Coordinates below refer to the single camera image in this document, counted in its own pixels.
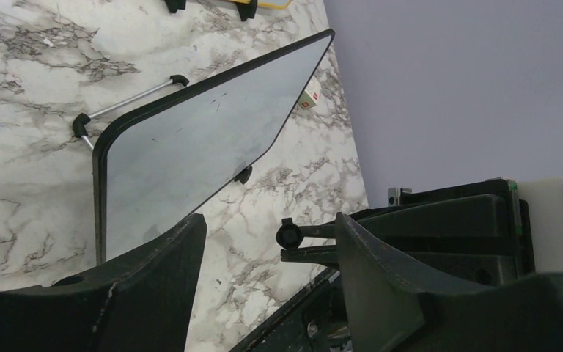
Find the black white marker pen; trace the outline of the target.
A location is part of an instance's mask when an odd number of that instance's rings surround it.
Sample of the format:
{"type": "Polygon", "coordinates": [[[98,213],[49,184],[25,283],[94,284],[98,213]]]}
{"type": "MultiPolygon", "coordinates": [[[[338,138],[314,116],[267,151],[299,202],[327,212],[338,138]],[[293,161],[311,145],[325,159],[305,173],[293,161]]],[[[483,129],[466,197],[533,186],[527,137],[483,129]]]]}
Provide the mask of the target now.
{"type": "Polygon", "coordinates": [[[281,220],[281,226],[277,230],[275,238],[278,245],[283,249],[297,249],[305,238],[335,238],[334,221],[321,225],[299,226],[294,223],[292,218],[281,220]]]}

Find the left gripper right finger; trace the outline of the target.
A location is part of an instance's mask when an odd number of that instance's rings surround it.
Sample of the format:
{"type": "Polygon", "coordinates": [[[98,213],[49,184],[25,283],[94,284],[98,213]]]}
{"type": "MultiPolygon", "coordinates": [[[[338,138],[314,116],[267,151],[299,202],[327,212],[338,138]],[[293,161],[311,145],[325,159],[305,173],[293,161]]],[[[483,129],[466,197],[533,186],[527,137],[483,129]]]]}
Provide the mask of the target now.
{"type": "Polygon", "coordinates": [[[343,213],[334,232],[355,351],[563,351],[563,274],[480,285],[414,259],[343,213]]]}

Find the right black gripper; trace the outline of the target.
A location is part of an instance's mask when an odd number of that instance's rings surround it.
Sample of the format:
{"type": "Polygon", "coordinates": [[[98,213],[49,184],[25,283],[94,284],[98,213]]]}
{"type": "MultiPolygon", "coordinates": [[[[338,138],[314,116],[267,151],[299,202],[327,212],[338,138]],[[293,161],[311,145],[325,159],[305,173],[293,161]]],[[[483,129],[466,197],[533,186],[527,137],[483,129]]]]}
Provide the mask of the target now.
{"type": "Polygon", "coordinates": [[[500,286],[535,272],[529,208],[514,180],[413,193],[360,219],[379,240],[444,273],[500,286]]]}

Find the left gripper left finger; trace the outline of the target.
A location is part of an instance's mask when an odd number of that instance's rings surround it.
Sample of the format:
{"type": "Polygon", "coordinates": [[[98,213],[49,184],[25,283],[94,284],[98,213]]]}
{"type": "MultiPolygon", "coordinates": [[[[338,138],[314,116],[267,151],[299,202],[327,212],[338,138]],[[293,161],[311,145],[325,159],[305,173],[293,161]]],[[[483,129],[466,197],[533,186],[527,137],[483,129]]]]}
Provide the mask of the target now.
{"type": "Polygon", "coordinates": [[[0,291],[0,351],[183,351],[206,234],[195,213],[54,285],[0,291]]]}

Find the black framed whiteboard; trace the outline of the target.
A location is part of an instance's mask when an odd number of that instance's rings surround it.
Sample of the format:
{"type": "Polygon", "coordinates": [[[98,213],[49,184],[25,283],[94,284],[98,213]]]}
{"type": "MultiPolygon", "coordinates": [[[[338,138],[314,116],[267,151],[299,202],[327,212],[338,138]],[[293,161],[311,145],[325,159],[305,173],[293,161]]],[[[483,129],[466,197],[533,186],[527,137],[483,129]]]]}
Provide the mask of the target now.
{"type": "Polygon", "coordinates": [[[152,241],[263,157],[334,37],[318,32],[109,124],[92,150],[97,262],[152,241]]]}

